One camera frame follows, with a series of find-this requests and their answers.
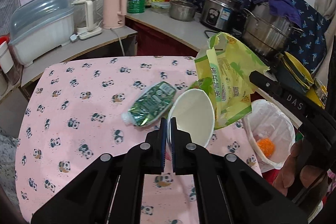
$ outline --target rice cooker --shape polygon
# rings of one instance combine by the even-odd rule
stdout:
[[[240,0],[205,0],[200,21],[212,29],[230,32],[230,21],[241,4]]]

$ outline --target red lid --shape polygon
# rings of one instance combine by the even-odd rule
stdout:
[[[9,36],[3,35],[2,37],[0,37],[0,45],[4,42],[6,42],[6,43],[9,42]]]

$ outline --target pink tablecloth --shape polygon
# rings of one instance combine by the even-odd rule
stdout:
[[[126,153],[150,128],[126,126],[125,112],[146,86],[165,80],[178,95],[197,80],[190,57],[118,57],[66,62],[47,68],[24,116],[16,151],[16,190],[23,217],[32,214],[103,153]],[[242,124],[215,131],[211,153],[236,153],[260,173]],[[197,223],[192,176],[147,175],[142,223]]]

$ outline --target purple cloth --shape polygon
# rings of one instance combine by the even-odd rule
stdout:
[[[274,16],[287,18],[290,22],[301,28],[301,19],[298,10],[290,0],[251,0],[254,4],[268,2],[269,13]],[[249,0],[244,0],[243,5],[247,5]]]

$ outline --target green tin can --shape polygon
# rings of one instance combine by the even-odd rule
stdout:
[[[146,0],[128,0],[127,12],[130,14],[141,14],[145,12]]]

